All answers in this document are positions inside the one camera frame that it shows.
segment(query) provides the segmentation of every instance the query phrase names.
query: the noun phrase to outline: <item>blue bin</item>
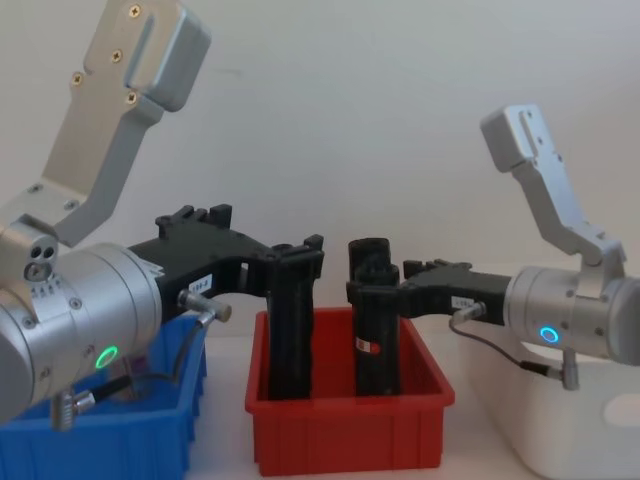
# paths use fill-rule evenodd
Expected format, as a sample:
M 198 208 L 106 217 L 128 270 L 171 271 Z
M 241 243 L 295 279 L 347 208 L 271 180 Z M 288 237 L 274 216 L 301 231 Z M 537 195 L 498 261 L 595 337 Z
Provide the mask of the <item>blue bin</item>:
M 151 369 L 170 373 L 182 340 L 195 323 L 165 325 L 150 348 Z M 189 469 L 189 443 L 206 376 L 205 332 L 186 359 L 180 388 L 153 384 L 153 394 L 125 404 L 105 401 L 77 417 L 73 430 L 51 430 L 49 402 L 0 429 L 0 480 L 180 480 Z M 106 382 L 100 372 L 76 392 Z

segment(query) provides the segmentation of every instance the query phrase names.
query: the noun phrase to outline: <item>blue indicator light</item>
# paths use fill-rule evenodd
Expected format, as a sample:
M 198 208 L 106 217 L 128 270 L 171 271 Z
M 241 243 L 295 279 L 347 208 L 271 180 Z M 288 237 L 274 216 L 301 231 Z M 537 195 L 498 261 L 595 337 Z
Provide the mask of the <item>blue indicator light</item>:
M 547 343 L 558 343 L 560 341 L 560 335 L 551 327 L 542 327 L 540 329 L 540 336 Z

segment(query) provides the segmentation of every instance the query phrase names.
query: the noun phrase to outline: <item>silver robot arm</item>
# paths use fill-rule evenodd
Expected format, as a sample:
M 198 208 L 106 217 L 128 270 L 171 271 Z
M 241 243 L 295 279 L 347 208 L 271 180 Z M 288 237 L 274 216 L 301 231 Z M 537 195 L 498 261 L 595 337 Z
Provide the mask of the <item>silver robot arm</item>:
M 640 281 L 625 276 L 620 241 L 586 220 L 539 108 L 506 107 L 481 129 L 497 169 L 521 184 L 542 237 L 582 256 L 580 272 L 527 267 L 515 276 L 505 324 L 571 362 L 578 352 L 640 365 Z
M 41 179 L 0 209 L 0 423 L 72 401 L 61 392 L 157 334 L 156 268 L 116 245 L 58 259 L 58 244 L 111 216 L 144 134 L 184 106 L 210 42 L 174 0 L 108 1 Z

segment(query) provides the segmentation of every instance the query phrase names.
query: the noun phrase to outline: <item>plastic storage bin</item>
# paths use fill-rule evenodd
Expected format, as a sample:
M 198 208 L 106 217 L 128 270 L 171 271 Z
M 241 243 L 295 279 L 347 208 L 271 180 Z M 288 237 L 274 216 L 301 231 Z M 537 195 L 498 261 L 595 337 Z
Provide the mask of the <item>plastic storage bin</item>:
M 182 340 L 195 323 L 165 325 L 150 348 L 153 371 L 169 373 Z M 202 332 L 185 362 L 180 388 L 155 382 L 135 403 L 106 401 L 76 419 L 66 433 L 51 430 L 49 404 L 38 405 L 0 429 L 0 480 L 178 480 L 189 468 L 189 442 L 206 376 Z M 100 372 L 79 392 L 104 383 Z
M 524 345 L 508 329 L 467 322 L 519 359 L 560 367 L 562 354 Z M 537 474 L 556 480 L 640 478 L 640 369 L 578 356 L 580 390 L 525 372 L 460 337 L 462 366 L 507 443 Z
M 255 461 L 264 476 L 440 465 L 454 393 L 410 321 L 400 323 L 403 395 L 355 397 L 350 308 L 316 311 L 310 400 L 270 402 L 269 329 L 258 315 L 247 387 Z

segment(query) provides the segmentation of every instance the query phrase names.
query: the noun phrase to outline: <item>green indicator light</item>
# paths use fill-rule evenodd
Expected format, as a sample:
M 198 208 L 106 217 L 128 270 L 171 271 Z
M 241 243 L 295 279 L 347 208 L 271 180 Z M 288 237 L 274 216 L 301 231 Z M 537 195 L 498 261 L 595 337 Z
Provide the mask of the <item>green indicator light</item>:
M 100 354 L 98 357 L 98 361 L 96 362 L 96 368 L 100 370 L 101 368 L 109 365 L 113 360 L 118 356 L 118 347 L 113 346 L 107 348 L 104 352 Z

